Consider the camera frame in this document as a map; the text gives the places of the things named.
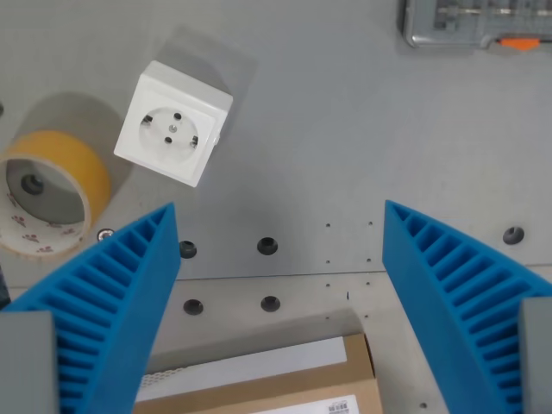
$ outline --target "gray metal surface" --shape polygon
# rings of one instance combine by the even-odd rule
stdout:
[[[0,411],[59,414],[52,314],[2,312],[0,332]]]
[[[0,139],[59,128],[99,151],[116,194],[89,243],[174,201],[180,236],[198,247],[183,278],[381,270],[386,198],[523,263],[549,263],[550,52],[413,50],[397,7],[7,0]],[[110,155],[153,59],[225,84],[235,99],[196,189]],[[514,225],[526,236],[507,247]],[[279,244],[274,255],[256,250],[266,236]],[[10,285],[56,265],[5,252],[0,262]]]
[[[546,414],[552,409],[552,298],[527,298],[517,322],[524,414]]]

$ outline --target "black hole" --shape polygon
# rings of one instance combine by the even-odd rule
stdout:
[[[266,312],[275,312],[279,309],[280,302],[275,296],[267,296],[260,301],[260,307]]]
[[[193,317],[204,311],[204,304],[197,299],[190,299],[184,302],[184,312]]]
[[[33,174],[27,174],[21,179],[21,188],[31,196],[38,196],[44,192],[44,184]]]
[[[180,257],[182,259],[191,259],[193,256],[198,254],[198,248],[191,241],[181,241],[180,242]]]
[[[272,237],[263,237],[257,243],[257,250],[265,256],[270,256],[278,250],[278,243]]]
[[[512,245],[520,243],[525,237],[525,231],[521,227],[510,227],[504,232],[502,240],[504,243]]]

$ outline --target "barcode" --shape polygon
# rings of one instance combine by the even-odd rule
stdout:
[[[332,404],[328,407],[329,414],[348,414],[347,401]]]

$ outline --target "white label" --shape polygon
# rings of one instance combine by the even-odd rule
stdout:
[[[253,414],[360,414],[356,397],[338,397],[315,401],[314,403],[292,405],[291,407],[278,408],[277,410],[255,412]]]

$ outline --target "tape roll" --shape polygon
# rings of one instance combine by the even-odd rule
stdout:
[[[52,223],[23,209],[7,180],[8,164],[16,160],[62,176],[80,197],[84,219]],[[37,131],[17,140],[0,156],[0,171],[0,246],[23,256],[47,258],[75,249],[110,201],[110,177],[103,162],[86,144],[62,132]]]

